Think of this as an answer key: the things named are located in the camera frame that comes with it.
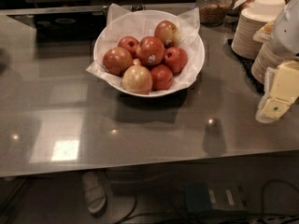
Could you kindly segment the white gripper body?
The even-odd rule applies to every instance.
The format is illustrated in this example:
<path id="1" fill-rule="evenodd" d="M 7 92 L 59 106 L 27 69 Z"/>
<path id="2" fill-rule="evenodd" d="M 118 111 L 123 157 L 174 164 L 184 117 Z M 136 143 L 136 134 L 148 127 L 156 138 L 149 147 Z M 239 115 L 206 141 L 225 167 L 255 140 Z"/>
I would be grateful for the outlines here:
<path id="1" fill-rule="evenodd" d="M 299 0 L 290 0 L 278 14 L 272 31 L 272 46 L 277 56 L 299 59 Z"/>

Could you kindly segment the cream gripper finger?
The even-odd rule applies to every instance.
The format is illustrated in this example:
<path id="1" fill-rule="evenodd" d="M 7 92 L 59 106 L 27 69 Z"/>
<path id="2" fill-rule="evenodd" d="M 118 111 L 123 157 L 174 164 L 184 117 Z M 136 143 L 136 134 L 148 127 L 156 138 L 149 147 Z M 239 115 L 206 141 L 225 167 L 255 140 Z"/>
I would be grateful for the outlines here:
<path id="1" fill-rule="evenodd" d="M 279 120 L 298 97 L 299 62 L 285 62 L 276 69 L 269 67 L 264 77 L 264 96 L 255 118 L 261 123 Z"/>

